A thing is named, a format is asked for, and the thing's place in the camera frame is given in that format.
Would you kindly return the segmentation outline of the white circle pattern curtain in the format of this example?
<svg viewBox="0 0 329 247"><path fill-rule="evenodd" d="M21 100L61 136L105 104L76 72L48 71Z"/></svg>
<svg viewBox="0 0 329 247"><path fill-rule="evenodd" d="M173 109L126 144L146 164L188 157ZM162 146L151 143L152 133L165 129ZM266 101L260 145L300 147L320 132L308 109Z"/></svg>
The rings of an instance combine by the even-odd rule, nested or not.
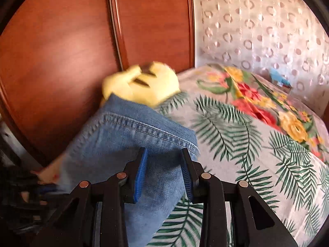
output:
<svg viewBox="0 0 329 247"><path fill-rule="evenodd" d="M195 65L277 70L318 115L328 104L328 34L304 0L193 0Z"/></svg>

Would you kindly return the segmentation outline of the yellow Pikachu plush toy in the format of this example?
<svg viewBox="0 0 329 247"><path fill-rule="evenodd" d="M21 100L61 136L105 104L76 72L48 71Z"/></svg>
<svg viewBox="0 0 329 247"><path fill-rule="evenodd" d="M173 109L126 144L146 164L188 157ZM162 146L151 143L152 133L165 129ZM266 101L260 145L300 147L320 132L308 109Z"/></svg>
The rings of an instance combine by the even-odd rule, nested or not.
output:
<svg viewBox="0 0 329 247"><path fill-rule="evenodd" d="M103 106L114 94L121 99L154 108L180 91L177 75L168 65L152 62L148 72L143 72L139 65L133 65L103 80L100 105Z"/></svg>

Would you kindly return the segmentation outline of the blue tissue pack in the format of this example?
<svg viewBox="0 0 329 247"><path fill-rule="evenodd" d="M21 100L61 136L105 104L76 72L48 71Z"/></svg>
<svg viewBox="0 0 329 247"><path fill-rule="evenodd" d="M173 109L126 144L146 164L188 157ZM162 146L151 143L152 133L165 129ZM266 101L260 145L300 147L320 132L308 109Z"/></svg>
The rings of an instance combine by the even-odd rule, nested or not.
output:
<svg viewBox="0 0 329 247"><path fill-rule="evenodd" d="M283 77L276 69L271 68L269 73L270 73L271 82L274 85L277 85L279 87L288 87L288 88L292 87L289 80Z"/></svg>

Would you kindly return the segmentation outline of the floral bed sheet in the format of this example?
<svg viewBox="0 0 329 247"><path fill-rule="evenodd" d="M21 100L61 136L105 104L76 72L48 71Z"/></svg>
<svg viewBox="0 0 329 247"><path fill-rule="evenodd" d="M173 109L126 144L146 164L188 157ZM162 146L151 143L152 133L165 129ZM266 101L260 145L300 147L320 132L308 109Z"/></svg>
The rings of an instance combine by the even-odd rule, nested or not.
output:
<svg viewBox="0 0 329 247"><path fill-rule="evenodd" d="M328 131L321 118L300 100L250 72L208 64L178 74L180 88L231 104L301 143L328 163Z"/></svg>

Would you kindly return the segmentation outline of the palm leaf print quilt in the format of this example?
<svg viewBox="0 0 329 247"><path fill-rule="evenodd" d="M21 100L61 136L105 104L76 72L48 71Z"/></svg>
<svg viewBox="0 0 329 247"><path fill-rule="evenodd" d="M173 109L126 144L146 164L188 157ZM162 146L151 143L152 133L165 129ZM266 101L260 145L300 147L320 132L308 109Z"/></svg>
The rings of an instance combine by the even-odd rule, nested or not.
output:
<svg viewBox="0 0 329 247"><path fill-rule="evenodd" d="M246 181L299 246L309 246L328 217L328 165L303 144L233 105L178 93L157 112L194 130L204 170Z"/></svg>

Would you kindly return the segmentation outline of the wooden slatted wardrobe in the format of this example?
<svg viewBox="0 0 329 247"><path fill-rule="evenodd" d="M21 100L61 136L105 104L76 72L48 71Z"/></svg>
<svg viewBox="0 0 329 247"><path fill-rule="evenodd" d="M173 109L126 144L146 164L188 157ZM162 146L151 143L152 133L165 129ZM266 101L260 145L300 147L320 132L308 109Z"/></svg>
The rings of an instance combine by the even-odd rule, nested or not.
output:
<svg viewBox="0 0 329 247"><path fill-rule="evenodd" d="M103 79L195 64L193 0L9 0L1 7L1 115L47 166L98 109Z"/></svg>

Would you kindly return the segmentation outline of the blue denim pants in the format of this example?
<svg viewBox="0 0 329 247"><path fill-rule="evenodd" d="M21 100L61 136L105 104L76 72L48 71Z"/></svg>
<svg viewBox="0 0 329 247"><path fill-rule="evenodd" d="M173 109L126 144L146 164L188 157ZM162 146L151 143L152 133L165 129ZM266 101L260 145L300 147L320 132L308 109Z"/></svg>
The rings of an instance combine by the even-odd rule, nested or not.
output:
<svg viewBox="0 0 329 247"><path fill-rule="evenodd" d="M111 95L64 152L59 187L71 192L80 181L98 183L124 169L140 148L148 151L140 199L125 206L130 246L146 246L185 193L181 154L199 150L194 131L150 107Z"/></svg>

